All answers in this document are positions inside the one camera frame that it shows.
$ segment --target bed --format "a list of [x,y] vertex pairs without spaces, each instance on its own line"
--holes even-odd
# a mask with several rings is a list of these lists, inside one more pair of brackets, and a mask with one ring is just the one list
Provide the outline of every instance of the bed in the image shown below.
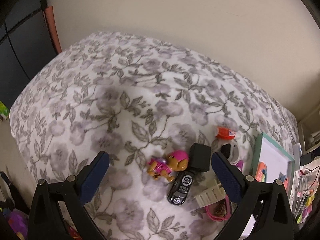
[[36,180],[62,181],[100,150],[109,153],[110,168],[85,207],[113,240],[213,239],[224,225],[192,197],[212,171],[175,207],[166,199],[171,185],[146,173],[152,155],[194,142],[216,151],[226,142],[215,126],[223,126],[237,131],[248,174],[261,132],[291,155],[298,142],[295,117],[248,78],[185,47],[120,32],[93,33],[55,57],[17,98],[10,124]]

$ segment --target toy car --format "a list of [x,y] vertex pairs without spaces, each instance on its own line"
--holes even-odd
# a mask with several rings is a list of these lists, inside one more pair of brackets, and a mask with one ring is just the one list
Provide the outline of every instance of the toy car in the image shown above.
[[167,199],[171,204],[180,206],[185,202],[193,183],[194,176],[195,174],[191,171],[179,171],[167,196]]

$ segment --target toy figure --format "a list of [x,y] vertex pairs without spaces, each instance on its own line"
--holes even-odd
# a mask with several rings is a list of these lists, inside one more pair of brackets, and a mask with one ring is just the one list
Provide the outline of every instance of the toy figure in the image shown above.
[[169,174],[173,171],[184,171],[188,166],[189,156],[185,151],[177,150],[168,154],[168,160],[164,158],[151,158],[148,164],[148,174],[154,179],[160,176],[165,177],[169,182],[173,181],[174,177]]

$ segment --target orange object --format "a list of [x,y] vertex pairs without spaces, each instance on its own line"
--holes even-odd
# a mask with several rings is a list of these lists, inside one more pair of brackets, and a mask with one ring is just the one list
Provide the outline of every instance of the orange object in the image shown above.
[[55,47],[57,53],[59,54],[62,52],[62,49],[61,49],[59,38],[58,38],[56,24],[54,22],[53,7],[49,6],[48,8],[46,8],[44,10],[44,14],[45,14],[45,19],[47,21],[47,26],[49,29],[52,43],[54,44],[54,47]]
[[79,235],[79,233],[73,228],[71,227],[66,221],[65,224],[67,226],[67,230],[69,235],[73,238],[73,239],[77,239],[77,240],[82,240],[81,236]]
[[259,162],[255,178],[257,181],[267,181],[267,166],[264,162]]
[[284,188],[285,188],[286,190],[287,190],[288,182],[289,182],[289,179],[286,178],[286,179],[284,180],[284,183],[283,183]]
[[218,134],[216,135],[217,138],[223,140],[232,140],[236,136],[236,132],[224,127],[217,127]]

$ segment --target pink helmet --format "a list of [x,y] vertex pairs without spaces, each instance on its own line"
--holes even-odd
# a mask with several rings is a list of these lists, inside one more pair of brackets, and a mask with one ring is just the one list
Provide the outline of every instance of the pink helmet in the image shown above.
[[182,151],[182,150],[176,150],[176,151],[170,153],[169,156],[175,157],[178,161],[182,161],[185,159],[189,160],[189,155],[185,151]]

